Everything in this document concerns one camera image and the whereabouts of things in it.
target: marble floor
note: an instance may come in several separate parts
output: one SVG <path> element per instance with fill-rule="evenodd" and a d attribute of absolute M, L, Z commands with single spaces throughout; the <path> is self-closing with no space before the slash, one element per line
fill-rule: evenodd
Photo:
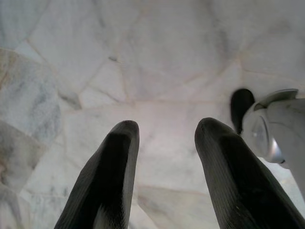
<path fill-rule="evenodd" d="M 305 96 L 302 0 L 0 0 L 0 48 L 54 73 L 61 127 L 18 193 L 54 227 L 86 161 L 131 119 L 140 150 L 130 229 L 217 229 L 194 145 L 204 117 L 232 126 L 230 94 Z M 305 216 L 289 172 L 266 165 Z"/>

